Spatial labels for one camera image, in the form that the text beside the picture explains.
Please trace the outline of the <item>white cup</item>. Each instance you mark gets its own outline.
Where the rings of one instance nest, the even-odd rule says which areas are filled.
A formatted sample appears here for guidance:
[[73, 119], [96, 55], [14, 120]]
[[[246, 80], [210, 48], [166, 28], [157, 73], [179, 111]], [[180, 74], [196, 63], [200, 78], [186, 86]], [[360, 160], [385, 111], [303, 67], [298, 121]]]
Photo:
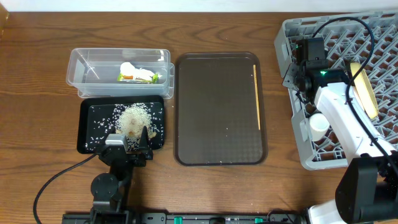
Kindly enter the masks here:
[[312, 141], [314, 142], [321, 140], [330, 127], [328, 120], [322, 113], [313, 114], [309, 118], [309, 125]]

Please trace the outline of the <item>yellow plate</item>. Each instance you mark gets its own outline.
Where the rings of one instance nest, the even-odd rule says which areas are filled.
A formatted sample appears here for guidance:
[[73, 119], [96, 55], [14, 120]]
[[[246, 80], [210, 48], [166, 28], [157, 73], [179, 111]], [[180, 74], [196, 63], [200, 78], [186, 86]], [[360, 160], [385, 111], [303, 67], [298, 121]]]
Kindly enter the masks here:
[[376, 97], [365, 70], [361, 70], [353, 81], [360, 105], [370, 119], [378, 116], [379, 108]]

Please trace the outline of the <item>green snack wrapper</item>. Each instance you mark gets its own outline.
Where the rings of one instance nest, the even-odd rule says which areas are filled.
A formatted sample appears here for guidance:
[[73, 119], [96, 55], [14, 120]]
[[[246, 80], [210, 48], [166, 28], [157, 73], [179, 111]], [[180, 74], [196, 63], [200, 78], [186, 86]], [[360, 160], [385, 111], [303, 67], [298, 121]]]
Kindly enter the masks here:
[[133, 76], [124, 76], [122, 73], [119, 74], [117, 81], [118, 82], [133, 82], [133, 83], [150, 83], [150, 84], [156, 84], [158, 83], [160, 78], [159, 73], [155, 73], [152, 77], [150, 77], [148, 80], [142, 79], [142, 78], [136, 78], [133, 79]]

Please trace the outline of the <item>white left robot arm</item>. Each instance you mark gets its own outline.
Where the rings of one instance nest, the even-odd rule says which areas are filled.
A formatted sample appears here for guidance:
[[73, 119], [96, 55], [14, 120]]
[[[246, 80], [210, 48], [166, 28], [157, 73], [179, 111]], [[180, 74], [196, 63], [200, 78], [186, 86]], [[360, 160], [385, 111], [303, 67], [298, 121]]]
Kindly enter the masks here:
[[127, 206], [133, 169], [146, 166], [153, 159], [149, 147], [147, 128], [143, 127], [139, 150], [127, 152], [127, 137], [124, 134], [109, 134], [95, 154], [109, 166], [109, 172], [96, 176], [91, 183], [93, 207], [89, 223], [135, 223], [139, 215]]

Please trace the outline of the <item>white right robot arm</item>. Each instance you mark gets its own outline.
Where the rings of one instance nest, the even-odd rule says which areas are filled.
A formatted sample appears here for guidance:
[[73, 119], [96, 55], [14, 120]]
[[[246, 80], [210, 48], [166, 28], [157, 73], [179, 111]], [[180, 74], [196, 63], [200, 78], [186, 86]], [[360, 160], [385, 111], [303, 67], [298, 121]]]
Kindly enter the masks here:
[[376, 99], [363, 66], [330, 69], [291, 63], [283, 85], [303, 93], [334, 131], [348, 162], [335, 197], [308, 209], [308, 223], [369, 223], [397, 218], [397, 150], [372, 125]]

